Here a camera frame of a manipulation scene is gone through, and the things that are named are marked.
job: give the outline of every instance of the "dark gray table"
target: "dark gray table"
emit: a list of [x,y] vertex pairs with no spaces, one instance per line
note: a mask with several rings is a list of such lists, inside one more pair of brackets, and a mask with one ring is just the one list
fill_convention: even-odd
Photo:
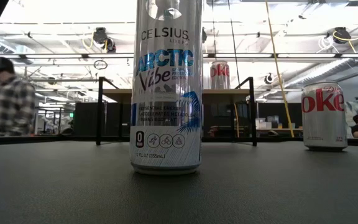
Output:
[[128,143],[0,146],[0,223],[358,223],[358,147],[203,144],[200,172],[135,174]]

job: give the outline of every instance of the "nutrition icon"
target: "nutrition icon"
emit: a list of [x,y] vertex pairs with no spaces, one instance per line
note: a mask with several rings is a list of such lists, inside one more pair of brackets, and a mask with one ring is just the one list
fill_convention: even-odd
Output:
[[151,134],[147,137],[147,145],[149,147],[155,148],[160,144],[160,137],[156,134]]
[[164,148],[168,148],[172,145],[172,136],[169,134],[163,134],[160,137],[160,145]]
[[173,137],[173,147],[181,148],[185,145],[185,137],[181,134],[177,134]]

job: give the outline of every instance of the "celsius energy drink can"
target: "celsius energy drink can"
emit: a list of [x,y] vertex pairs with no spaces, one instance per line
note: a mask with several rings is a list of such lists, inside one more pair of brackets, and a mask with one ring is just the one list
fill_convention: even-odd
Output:
[[347,147],[344,97],[336,82],[305,86],[302,93],[303,142],[314,150]]
[[211,88],[214,90],[230,89],[230,70],[225,61],[216,61],[211,65]]
[[201,164],[201,0],[138,0],[131,114],[136,172]]

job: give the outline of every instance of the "plaid shirt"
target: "plaid shirt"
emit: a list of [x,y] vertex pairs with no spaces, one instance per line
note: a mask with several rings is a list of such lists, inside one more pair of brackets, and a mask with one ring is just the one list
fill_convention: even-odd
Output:
[[0,83],[0,134],[29,134],[34,106],[35,89],[30,83],[17,77]]

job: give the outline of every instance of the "diet coke logo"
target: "diet coke logo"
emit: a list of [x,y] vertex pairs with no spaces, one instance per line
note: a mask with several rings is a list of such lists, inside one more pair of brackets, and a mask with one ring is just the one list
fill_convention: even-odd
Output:
[[215,77],[215,76],[230,76],[229,73],[229,66],[227,65],[217,65],[216,68],[212,67],[211,68],[211,78]]
[[302,111],[304,113],[309,113],[315,108],[317,111],[344,111],[344,98],[343,94],[339,89],[335,89],[331,86],[324,87],[324,90],[327,90],[328,96],[324,98],[323,89],[316,90],[316,98],[311,96],[305,96],[302,98]]

